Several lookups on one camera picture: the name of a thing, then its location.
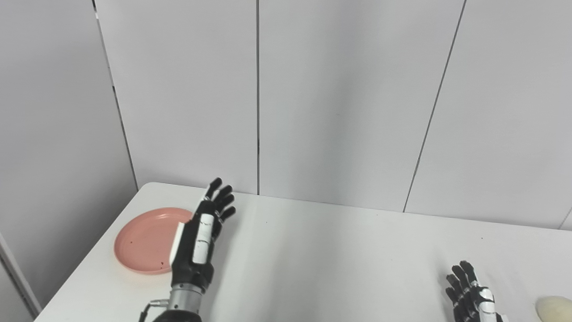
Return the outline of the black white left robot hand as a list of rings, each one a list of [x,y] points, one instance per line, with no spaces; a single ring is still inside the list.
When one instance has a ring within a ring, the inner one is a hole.
[[[171,286],[190,284],[205,292],[212,283],[212,257],[223,224],[236,213],[231,185],[215,178],[206,188],[192,218],[182,225],[174,239],[170,261]]]

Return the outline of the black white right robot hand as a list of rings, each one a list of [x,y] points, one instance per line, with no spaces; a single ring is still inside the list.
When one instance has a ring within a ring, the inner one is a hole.
[[[455,322],[508,322],[508,316],[496,311],[494,294],[481,285],[471,263],[466,260],[451,267],[446,275],[445,292],[452,304]]]

